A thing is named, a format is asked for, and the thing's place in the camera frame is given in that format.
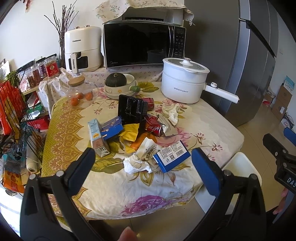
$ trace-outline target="vase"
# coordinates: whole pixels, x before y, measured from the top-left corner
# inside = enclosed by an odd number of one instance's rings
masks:
[[[66,68],[65,62],[65,39],[59,40],[59,61],[62,68]]]

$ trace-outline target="paper roll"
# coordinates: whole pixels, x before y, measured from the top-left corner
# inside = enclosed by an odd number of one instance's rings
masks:
[[[32,136],[29,136],[27,142],[27,162],[26,167],[29,172],[36,173],[38,171],[37,167],[37,156],[32,151],[32,149],[36,152],[37,151],[37,144],[36,141]]]

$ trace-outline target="wooden lid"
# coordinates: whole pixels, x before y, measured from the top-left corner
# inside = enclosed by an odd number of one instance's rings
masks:
[[[76,78],[73,78],[71,80],[69,80],[68,84],[72,87],[78,86],[83,84],[85,81],[85,77],[84,76],[78,76]]]

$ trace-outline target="wall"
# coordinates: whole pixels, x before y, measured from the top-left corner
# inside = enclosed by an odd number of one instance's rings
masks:
[[[75,26],[102,27],[95,8],[105,0],[78,0],[75,10],[79,11],[69,29]],[[54,0],[57,17],[62,16],[62,5],[70,6],[74,0]],[[0,25],[0,60],[10,61],[12,70],[23,66],[38,56],[59,53],[59,35],[44,15],[53,21],[52,0],[32,0],[29,12],[25,4],[18,1]]]
[[[283,19],[278,15],[279,22],[279,47],[276,58],[274,73],[270,82],[270,87],[274,93],[279,92],[285,77],[289,76],[296,83],[296,43],[288,30]],[[288,114],[296,123],[296,90],[288,105]]]

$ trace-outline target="air fryer handle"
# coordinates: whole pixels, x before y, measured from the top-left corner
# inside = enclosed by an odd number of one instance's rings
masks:
[[[77,54],[73,53],[71,54],[71,66],[72,66],[72,72],[73,74],[78,73],[78,67],[77,67]]]
[[[230,92],[227,92],[225,90],[219,89],[217,87],[217,84],[212,82],[211,84],[205,84],[204,90],[207,92],[210,92],[212,94],[218,95],[224,99],[230,100],[231,102],[237,104],[239,102],[239,97],[237,95],[234,95]]]

